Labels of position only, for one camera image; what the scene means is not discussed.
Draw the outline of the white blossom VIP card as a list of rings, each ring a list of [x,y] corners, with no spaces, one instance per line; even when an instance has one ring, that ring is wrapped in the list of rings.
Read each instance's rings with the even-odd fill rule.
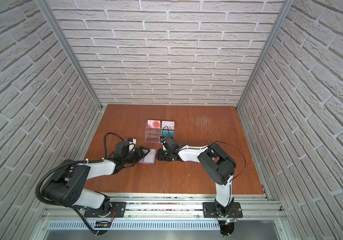
[[[162,127],[162,129],[169,129],[170,131],[174,130],[175,129],[175,122],[173,122],[173,121],[162,121],[161,127]]]

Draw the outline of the white pink circle card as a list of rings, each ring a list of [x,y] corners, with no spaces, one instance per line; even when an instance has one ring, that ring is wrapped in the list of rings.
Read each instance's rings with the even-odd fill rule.
[[[148,129],[160,129],[161,128],[161,121],[159,121],[159,120],[147,120],[146,127]]]

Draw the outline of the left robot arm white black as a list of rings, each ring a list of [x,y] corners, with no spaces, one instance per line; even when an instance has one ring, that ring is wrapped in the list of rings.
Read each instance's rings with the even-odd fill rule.
[[[110,197],[84,186],[89,179],[118,174],[150,153],[150,149],[137,148],[135,144],[135,139],[121,141],[116,144],[114,152],[105,154],[105,157],[97,161],[65,160],[39,180],[35,190],[36,197],[48,205],[75,210],[93,209],[103,215],[110,213]]]

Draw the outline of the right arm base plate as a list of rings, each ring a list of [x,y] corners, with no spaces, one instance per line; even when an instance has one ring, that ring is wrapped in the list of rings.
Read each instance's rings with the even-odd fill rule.
[[[204,218],[233,218],[243,217],[243,212],[239,202],[231,202],[227,207],[223,207],[217,202],[203,203]]]

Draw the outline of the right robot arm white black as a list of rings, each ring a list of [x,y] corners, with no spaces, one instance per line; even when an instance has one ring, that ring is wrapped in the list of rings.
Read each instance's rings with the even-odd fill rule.
[[[215,203],[218,208],[224,210],[232,206],[232,179],[237,164],[225,150],[215,142],[203,147],[179,146],[170,136],[160,143],[162,148],[156,155],[158,161],[200,163],[216,184]]]

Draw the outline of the aluminium rail frame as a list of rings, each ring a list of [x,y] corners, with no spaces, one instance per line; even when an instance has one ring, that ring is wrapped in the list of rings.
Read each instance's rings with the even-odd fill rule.
[[[203,203],[214,202],[214,195],[205,194],[135,194],[111,193],[111,202],[126,202],[123,218],[85,218],[96,232],[103,232],[104,237],[118,231],[219,231],[220,222],[235,220],[232,237],[241,234],[268,233],[260,228],[243,228],[241,224],[251,221],[254,224],[268,223],[273,226],[273,237],[280,240],[293,240],[282,205],[269,200],[265,195],[235,195],[243,217],[204,218]],[[109,221],[109,229],[96,229],[96,221]]]

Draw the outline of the red leather card holder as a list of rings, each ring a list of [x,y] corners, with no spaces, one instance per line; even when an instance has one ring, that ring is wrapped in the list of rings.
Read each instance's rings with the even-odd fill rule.
[[[146,154],[138,163],[139,164],[154,164],[155,163],[156,150],[150,149],[149,153]]]

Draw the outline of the clear acrylic card organizer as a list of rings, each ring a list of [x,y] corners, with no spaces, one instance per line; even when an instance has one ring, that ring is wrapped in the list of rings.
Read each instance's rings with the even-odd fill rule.
[[[161,139],[166,137],[166,136],[161,135],[162,130],[169,130],[169,129],[162,129],[162,127],[160,129],[148,129],[145,124],[145,135],[144,135],[145,142],[160,143]]]

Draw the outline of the teal VIP card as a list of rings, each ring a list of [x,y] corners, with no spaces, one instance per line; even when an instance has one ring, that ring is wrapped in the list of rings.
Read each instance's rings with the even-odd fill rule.
[[[174,134],[174,131],[171,131],[171,130],[162,130],[161,135],[173,137],[175,134]]]

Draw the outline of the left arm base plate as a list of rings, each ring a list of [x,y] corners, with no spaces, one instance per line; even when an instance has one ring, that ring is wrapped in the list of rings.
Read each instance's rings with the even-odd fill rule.
[[[85,218],[123,218],[126,202],[109,202],[103,204],[99,209],[86,208],[83,216]]]

